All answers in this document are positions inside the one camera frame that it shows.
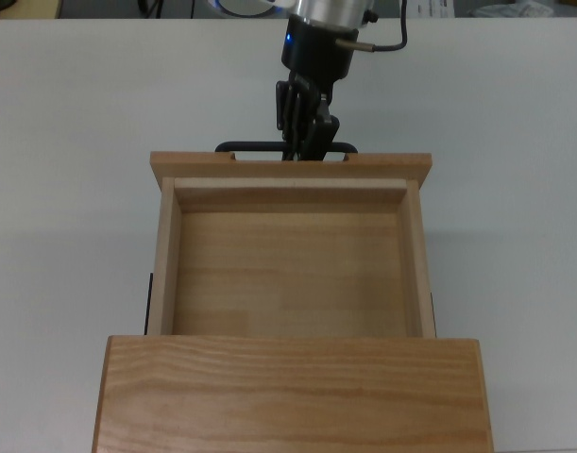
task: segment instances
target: wooden drawer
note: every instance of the wooden drawer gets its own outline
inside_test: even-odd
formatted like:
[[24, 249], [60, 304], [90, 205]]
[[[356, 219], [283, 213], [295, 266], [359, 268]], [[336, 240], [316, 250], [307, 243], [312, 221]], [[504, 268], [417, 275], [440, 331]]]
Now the wooden drawer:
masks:
[[429, 155], [151, 164], [148, 335], [108, 341], [93, 452], [493, 451], [479, 345], [434, 338]]
[[430, 155], [152, 153], [149, 335], [435, 336], [418, 188]]
[[471, 340], [112, 337], [93, 453], [490, 453]]

